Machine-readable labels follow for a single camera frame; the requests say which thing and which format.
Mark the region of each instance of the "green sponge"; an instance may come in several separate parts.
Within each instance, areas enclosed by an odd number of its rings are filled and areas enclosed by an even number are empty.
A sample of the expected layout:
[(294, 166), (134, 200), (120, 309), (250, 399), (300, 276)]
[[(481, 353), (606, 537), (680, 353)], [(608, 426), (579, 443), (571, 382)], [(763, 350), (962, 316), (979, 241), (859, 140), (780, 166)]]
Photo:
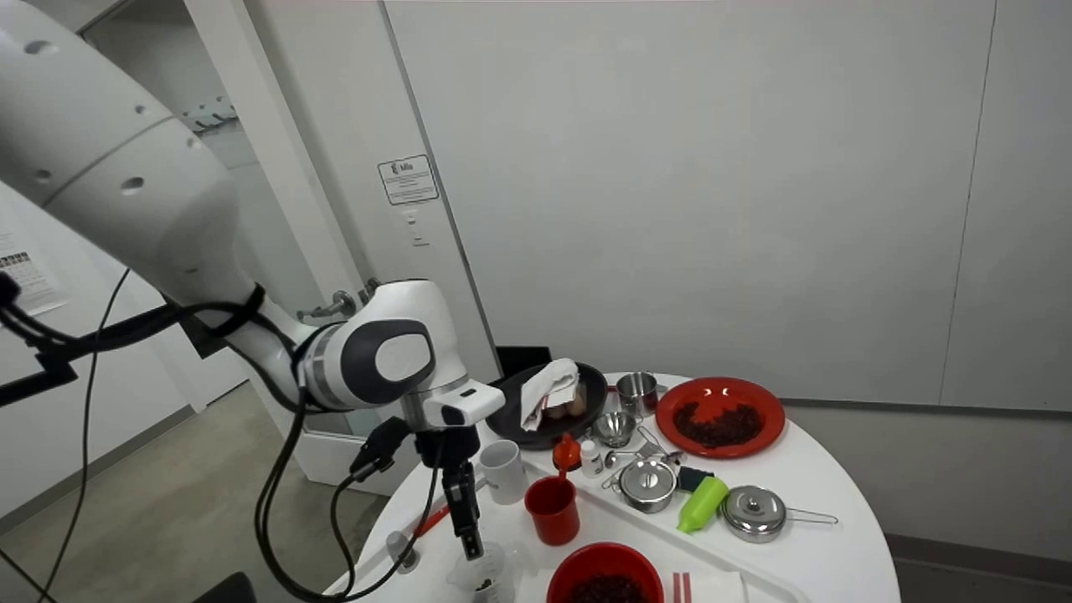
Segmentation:
[(731, 487), (722, 487), (715, 477), (705, 477), (701, 481), (701, 489), (680, 505), (676, 529), (701, 532), (715, 516), (728, 493), (731, 493)]

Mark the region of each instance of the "floor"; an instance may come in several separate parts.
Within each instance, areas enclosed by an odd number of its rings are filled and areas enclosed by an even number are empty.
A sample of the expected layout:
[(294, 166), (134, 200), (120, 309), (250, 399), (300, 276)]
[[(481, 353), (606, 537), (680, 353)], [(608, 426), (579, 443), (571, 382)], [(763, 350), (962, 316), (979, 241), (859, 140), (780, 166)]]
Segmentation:
[[(60, 603), (192, 603), (232, 573), (249, 573), (260, 603), (292, 603), (272, 579), (250, 532), (250, 509), (282, 446), (250, 389), (183, 416), (131, 455), (92, 477), (89, 500), (53, 586)], [(331, 489), (294, 468), (274, 501), (282, 563), (307, 586), (329, 586), (344, 566), (329, 529)], [(48, 501), (0, 537), (0, 546), (44, 576), (68, 526), (74, 493)], [(349, 493), (341, 526), (356, 551), (383, 509)]]

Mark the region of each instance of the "round table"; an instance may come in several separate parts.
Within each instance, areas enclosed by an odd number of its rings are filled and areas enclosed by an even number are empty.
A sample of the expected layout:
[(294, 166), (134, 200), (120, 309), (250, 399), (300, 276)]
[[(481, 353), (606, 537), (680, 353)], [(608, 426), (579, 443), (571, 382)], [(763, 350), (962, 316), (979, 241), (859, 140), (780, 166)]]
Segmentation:
[[(676, 382), (683, 379), (661, 375), (661, 385), (667, 389), (672, 389)], [(643, 426), (654, 440), (661, 440), (654, 418), (645, 418)], [(530, 451), (530, 461), (541, 471), (552, 471), (549, 451)], [(894, 558), (866, 500), (852, 481), (852, 477), (838, 467), (838, 458), (791, 418), (780, 440), (756, 455), (728, 458), (728, 461), (686, 455), (683, 467), (710, 468), (728, 487), (772, 489), (791, 509), (817, 509), (817, 513), (833, 513), (839, 520), (839, 526), (787, 522), (787, 532), (772, 543), (744, 543), (734, 532), (728, 532), (722, 522), (714, 522), (704, 532), (696, 532), (692, 543), (715, 551), (728, 558), (741, 558), (752, 568), (780, 576), (810, 603), (901, 603)], [(412, 477), (397, 487), (397, 493), (383, 509), (357, 558), (360, 582), (373, 582), (388, 566), (386, 538), (412, 526), (412, 520), (423, 513), (428, 477), (431, 471), (423, 467), (412, 468)], [(672, 532), (676, 509), (680, 501), (672, 501), (655, 516), (643, 516), (643, 522), (651, 529)], [(415, 576), (402, 573), (396, 579), (397, 582), (407, 579), (412, 592), (423, 592)]]

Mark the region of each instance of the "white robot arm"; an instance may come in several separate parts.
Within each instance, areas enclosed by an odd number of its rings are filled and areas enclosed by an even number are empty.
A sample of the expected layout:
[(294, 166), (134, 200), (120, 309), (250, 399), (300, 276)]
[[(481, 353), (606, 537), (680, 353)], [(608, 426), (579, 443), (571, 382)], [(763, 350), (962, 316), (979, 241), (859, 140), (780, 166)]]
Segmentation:
[[(0, 181), (174, 304), (243, 304), (258, 292), (236, 266), (236, 208), (221, 162), (139, 84), (23, 0), (0, 0)], [(232, 316), (198, 319), (214, 330)], [(446, 487), (452, 471), (461, 487), (470, 471), (473, 487), (473, 426), (502, 404), (502, 392), (470, 379), (431, 282), (383, 285), (331, 330), (300, 326), (272, 297), (258, 323), (236, 326), (226, 344), (279, 394), (307, 394), (321, 409), (402, 403), (423, 458), (446, 468)], [(476, 509), (452, 516), (465, 554), (480, 556)]]

